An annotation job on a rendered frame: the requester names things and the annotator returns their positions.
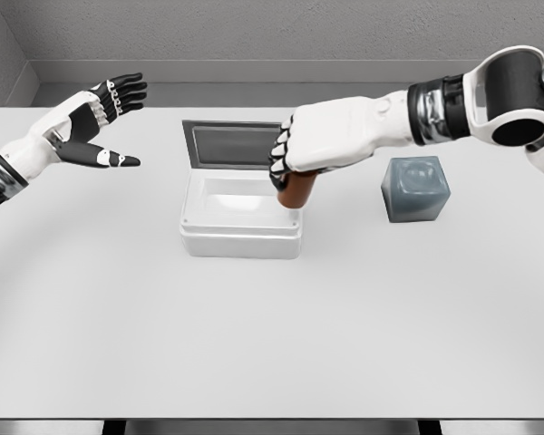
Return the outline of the white box with open lid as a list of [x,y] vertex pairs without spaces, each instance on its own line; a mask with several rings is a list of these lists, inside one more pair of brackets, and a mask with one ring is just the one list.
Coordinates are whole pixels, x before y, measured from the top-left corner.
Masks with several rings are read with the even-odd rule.
[[295,259],[303,214],[284,208],[268,176],[273,121],[185,120],[190,163],[180,235],[199,257]]

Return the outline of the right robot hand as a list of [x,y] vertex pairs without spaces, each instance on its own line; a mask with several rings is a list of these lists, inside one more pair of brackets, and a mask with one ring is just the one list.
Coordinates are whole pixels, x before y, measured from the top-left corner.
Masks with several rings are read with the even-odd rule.
[[349,97],[301,105],[281,124],[269,153],[268,173],[277,191],[293,172],[325,172],[371,157],[376,149],[376,100]]

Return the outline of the grey-blue cube block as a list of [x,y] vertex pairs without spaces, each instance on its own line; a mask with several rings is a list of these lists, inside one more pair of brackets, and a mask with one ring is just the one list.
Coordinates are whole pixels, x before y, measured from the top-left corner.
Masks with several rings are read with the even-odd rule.
[[434,221],[451,196],[436,156],[391,159],[381,191],[391,223]]

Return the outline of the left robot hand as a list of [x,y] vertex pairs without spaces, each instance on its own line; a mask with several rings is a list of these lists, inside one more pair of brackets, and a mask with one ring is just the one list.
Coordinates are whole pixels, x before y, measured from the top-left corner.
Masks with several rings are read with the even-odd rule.
[[30,134],[46,140],[66,163],[92,168],[138,167],[139,159],[92,144],[105,126],[144,107],[148,84],[140,72],[108,79],[52,108]]

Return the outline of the brown cylindrical cup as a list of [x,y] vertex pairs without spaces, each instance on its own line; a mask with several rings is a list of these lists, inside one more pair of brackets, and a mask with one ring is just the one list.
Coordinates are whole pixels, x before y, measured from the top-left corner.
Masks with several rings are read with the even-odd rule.
[[317,175],[317,170],[284,175],[281,179],[283,188],[277,193],[279,203],[285,208],[302,208],[310,197]]

